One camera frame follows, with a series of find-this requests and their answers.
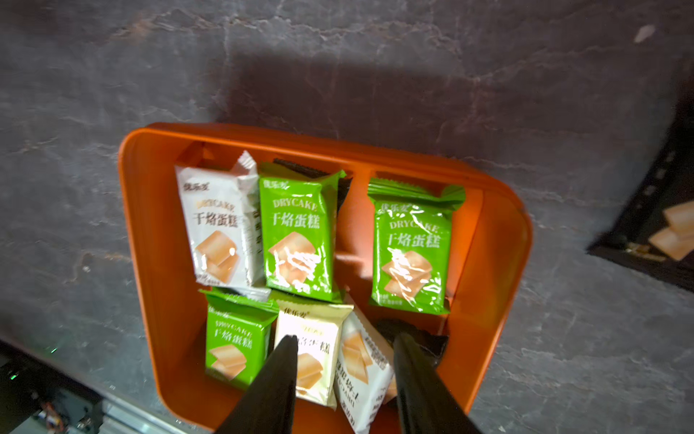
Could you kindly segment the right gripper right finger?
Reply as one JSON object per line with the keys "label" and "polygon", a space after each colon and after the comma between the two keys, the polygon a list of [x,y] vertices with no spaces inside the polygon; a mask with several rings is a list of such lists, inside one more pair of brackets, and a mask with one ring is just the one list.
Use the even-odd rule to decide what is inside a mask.
{"label": "right gripper right finger", "polygon": [[402,433],[475,433],[464,413],[412,336],[394,341],[399,426]]}

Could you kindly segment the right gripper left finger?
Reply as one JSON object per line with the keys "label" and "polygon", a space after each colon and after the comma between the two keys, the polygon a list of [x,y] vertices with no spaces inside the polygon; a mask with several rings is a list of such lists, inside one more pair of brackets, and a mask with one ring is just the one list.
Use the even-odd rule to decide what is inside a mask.
{"label": "right gripper left finger", "polygon": [[215,433],[291,433],[296,404],[298,341],[284,336]]}

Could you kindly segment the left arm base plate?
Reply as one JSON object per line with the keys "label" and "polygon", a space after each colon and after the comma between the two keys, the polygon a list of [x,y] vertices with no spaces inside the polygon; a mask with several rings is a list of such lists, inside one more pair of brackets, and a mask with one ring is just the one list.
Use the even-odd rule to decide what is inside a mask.
{"label": "left arm base plate", "polygon": [[1,344],[1,432],[98,433],[102,403],[89,387]]}

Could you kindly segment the cream cookie pack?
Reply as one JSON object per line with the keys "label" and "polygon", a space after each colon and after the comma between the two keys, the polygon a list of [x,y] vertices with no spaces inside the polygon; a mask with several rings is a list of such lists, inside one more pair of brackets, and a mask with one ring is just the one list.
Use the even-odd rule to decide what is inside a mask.
{"label": "cream cookie pack", "polygon": [[285,336],[298,341],[296,396],[336,409],[335,370],[343,323],[354,307],[325,303],[273,290],[269,301],[278,308],[275,343]]}

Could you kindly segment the black cookie pack top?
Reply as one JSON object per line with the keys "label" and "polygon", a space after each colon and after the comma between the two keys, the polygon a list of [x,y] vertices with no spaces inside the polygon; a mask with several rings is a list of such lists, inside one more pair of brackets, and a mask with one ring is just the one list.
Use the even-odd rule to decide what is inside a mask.
{"label": "black cookie pack top", "polygon": [[693,73],[663,147],[610,231],[587,253],[693,291]]}

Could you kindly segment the orange storage box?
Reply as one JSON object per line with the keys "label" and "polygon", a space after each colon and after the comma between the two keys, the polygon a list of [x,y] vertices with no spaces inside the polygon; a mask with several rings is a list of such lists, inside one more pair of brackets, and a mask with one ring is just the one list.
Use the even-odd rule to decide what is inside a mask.
{"label": "orange storage box", "polygon": [[[175,167],[232,167],[243,152],[352,180],[338,213],[336,279],[372,321],[399,318],[449,337],[437,372],[463,409],[473,406],[509,316],[532,245],[526,207],[501,181],[467,164],[388,148],[231,124],[155,123],[130,133],[119,151],[119,173],[140,305],[155,384],[178,418],[217,429],[242,393],[204,368],[207,303],[193,260]],[[455,212],[447,316],[370,304],[374,177],[412,182],[439,192],[458,184],[466,202]]]}

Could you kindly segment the green cookie pack top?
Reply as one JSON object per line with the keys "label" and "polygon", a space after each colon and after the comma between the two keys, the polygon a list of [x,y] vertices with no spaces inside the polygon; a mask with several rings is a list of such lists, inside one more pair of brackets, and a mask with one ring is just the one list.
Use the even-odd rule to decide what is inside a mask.
{"label": "green cookie pack top", "polygon": [[309,177],[277,163],[260,166],[263,268],[267,285],[340,303],[334,284],[339,183],[346,173]]}

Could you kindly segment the green cookie pack hidden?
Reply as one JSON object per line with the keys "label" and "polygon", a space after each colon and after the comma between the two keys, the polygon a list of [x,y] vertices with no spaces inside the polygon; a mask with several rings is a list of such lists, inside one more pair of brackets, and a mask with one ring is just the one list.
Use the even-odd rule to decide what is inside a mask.
{"label": "green cookie pack hidden", "polygon": [[447,315],[453,217],[466,201],[466,190],[447,186],[434,195],[415,184],[373,178],[368,197],[374,206],[370,303]]}

